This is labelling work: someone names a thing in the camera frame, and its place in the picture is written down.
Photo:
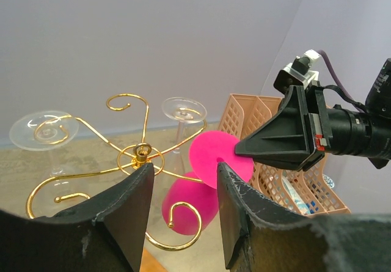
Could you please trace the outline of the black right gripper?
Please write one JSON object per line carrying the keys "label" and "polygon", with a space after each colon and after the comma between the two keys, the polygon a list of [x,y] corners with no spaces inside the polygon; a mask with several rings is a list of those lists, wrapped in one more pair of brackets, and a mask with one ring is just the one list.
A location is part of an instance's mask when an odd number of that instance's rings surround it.
{"label": "black right gripper", "polygon": [[235,146],[235,154],[278,169],[308,171],[331,148],[332,130],[320,84],[291,86],[272,118]]}

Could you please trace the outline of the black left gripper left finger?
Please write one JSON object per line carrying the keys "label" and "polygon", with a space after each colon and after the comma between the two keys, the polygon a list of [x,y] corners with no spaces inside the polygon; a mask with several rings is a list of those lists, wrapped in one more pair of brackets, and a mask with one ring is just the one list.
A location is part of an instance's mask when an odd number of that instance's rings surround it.
{"label": "black left gripper left finger", "polygon": [[152,200],[147,163],[52,217],[1,212],[1,271],[139,271]]}

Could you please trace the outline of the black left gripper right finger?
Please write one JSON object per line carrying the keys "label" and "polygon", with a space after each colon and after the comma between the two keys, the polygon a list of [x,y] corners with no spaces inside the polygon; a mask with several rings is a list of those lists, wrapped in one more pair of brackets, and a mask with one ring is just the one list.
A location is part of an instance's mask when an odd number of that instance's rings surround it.
{"label": "black left gripper right finger", "polygon": [[389,271],[390,215],[305,217],[267,198],[227,163],[217,166],[229,271]]}

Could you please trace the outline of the magenta plastic goblet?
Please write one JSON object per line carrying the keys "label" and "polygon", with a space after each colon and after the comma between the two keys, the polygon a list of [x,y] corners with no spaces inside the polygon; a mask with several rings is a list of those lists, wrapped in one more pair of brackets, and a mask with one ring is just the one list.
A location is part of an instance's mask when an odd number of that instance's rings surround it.
{"label": "magenta plastic goblet", "polygon": [[200,213],[202,229],[205,229],[219,210],[217,198],[217,165],[227,163],[239,177],[248,182],[253,175],[254,162],[250,158],[235,155],[239,139],[222,131],[207,131],[198,135],[189,148],[192,171],[187,178],[197,178],[200,183],[179,178],[168,190],[162,203],[162,216],[169,223],[172,205],[187,202]]}

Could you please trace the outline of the clear wine glass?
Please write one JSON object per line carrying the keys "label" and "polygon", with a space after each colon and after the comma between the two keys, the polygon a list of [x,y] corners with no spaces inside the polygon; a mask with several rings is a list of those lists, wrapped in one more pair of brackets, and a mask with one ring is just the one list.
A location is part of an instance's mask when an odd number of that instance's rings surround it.
{"label": "clear wine glass", "polygon": [[[207,110],[203,104],[193,99],[184,97],[171,97],[162,103],[163,113],[170,119],[178,122],[176,143],[170,149],[175,154],[180,153],[180,147],[200,134],[207,126]],[[203,122],[202,128],[190,137],[183,139],[183,132],[186,125]]]}
{"label": "clear wine glass", "polygon": [[72,174],[73,169],[60,164],[57,150],[67,145],[79,131],[79,123],[69,113],[39,111],[17,120],[9,131],[12,143],[30,152],[46,152],[51,162],[50,176]]}

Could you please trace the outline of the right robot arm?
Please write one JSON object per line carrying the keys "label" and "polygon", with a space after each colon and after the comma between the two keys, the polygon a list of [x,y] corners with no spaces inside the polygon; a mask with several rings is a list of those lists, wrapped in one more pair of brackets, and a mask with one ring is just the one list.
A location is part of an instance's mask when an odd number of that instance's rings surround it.
{"label": "right robot arm", "polygon": [[[390,161],[390,60],[387,59],[365,103],[340,86],[324,87],[310,70],[309,57],[283,68],[274,88],[284,94],[277,113],[235,146],[235,154],[279,169],[307,171],[333,155],[368,158],[381,169]],[[326,106],[324,90],[336,92],[356,111]]]}

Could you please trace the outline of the wooden rack base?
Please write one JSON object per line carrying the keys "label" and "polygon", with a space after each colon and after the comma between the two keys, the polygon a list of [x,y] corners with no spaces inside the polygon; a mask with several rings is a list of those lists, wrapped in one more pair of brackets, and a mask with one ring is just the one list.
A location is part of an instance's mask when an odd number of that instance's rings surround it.
{"label": "wooden rack base", "polygon": [[167,272],[167,270],[146,249],[143,249],[140,272]]}

